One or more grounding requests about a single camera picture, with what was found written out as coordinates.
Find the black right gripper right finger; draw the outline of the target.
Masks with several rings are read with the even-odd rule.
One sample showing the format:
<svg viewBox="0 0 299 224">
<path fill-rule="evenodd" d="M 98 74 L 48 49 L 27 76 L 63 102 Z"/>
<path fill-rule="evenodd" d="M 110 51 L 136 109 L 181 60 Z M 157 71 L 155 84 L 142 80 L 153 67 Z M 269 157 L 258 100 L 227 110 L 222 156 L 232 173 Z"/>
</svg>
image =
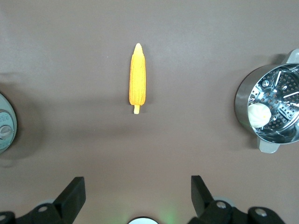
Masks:
<svg viewBox="0 0 299 224">
<path fill-rule="evenodd" d="M 223 200 L 215 200 L 199 175 L 191 177 L 191 199 L 196 217 L 190 224 L 229 224 L 232 206 Z"/>
</svg>

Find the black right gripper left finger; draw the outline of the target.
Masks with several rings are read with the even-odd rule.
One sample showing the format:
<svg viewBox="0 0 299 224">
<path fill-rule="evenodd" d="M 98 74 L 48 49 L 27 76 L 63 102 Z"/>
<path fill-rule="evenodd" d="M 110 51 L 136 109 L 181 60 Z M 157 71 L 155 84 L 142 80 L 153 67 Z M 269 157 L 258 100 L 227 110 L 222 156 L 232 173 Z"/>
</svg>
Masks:
<svg viewBox="0 0 299 224">
<path fill-rule="evenodd" d="M 52 203 L 38 205 L 17 224 L 72 224 L 85 203 L 85 180 L 75 177 Z"/>
</svg>

